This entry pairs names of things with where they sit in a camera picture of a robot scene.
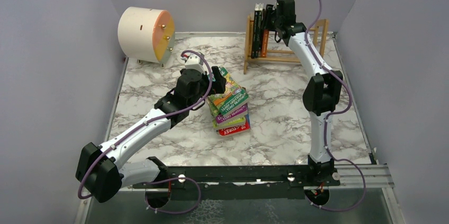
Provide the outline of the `orange treehouse book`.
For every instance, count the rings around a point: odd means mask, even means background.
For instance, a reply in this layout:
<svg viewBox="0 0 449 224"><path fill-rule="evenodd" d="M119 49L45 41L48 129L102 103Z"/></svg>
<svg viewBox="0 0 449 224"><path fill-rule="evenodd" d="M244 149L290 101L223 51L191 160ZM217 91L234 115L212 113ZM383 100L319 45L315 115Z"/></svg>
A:
<svg viewBox="0 0 449 224"><path fill-rule="evenodd" d="M267 56L267 46L269 41L269 30L263 30L262 40L261 40L261 58L266 58Z"/></svg>

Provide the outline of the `lime green treehouse book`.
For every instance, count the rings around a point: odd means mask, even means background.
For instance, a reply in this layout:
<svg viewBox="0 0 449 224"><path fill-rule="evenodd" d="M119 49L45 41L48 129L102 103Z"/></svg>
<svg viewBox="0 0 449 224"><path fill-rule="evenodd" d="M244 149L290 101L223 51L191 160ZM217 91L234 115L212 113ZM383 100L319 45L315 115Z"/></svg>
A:
<svg viewBox="0 0 449 224"><path fill-rule="evenodd" d="M240 117L240 118L232 118L230 120L224 121L223 123L217 123L216 120L212 121L212 125L214 130L221 130L221 129L226 129L226 128L231 128L231 127L235 127L235 126L241 126L241 125L245 125L246 123L246 117Z"/></svg>

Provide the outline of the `purple treehouse book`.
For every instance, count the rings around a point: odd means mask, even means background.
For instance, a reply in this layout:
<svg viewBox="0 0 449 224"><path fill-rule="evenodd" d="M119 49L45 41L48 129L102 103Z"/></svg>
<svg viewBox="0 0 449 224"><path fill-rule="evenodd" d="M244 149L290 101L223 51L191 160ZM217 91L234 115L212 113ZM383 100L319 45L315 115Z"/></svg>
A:
<svg viewBox="0 0 449 224"><path fill-rule="evenodd" d="M210 109L210 113L213 117L214 122L217 124L230 122L233 119L239 119L248 114L248 105L247 104L240 106L239 108L237 108L233 112L230 112L227 115L222 115L213 104L209 106L209 109Z"/></svg>

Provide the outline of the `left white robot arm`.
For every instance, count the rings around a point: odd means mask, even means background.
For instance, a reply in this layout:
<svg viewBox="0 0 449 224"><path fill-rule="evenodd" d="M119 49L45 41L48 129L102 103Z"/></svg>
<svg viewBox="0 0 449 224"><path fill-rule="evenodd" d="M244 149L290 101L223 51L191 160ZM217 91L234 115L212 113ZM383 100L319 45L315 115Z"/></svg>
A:
<svg viewBox="0 0 449 224"><path fill-rule="evenodd" d="M75 177L80 182L80 199L93 197L99 203L113 198L119 189L140 182L152 182L160 169L152 160L145 160L136 168L127 161L138 150L160 134L170 130L191 110L200 108L205 99L226 90L224 68L213 66L211 73L184 68L165 96L139 122L100 145L90 142L80 153Z"/></svg>

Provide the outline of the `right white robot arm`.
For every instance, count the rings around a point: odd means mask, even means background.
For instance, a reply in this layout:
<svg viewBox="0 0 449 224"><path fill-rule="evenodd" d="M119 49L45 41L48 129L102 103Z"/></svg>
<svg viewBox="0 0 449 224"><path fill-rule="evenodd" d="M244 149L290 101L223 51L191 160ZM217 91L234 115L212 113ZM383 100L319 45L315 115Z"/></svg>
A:
<svg viewBox="0 0 449 224"><path fill-rule="evenodd" d="M267 18L267 26L298 57L308 84L302 101L311 119L311 149L308 155L310 178L324 178L334 172L334 159L329 153L331 113L335 111L341 92L343 75L338 70L325 67L325 61L317 53L305 25L296 21L295 1L276 0Z"/></svg>

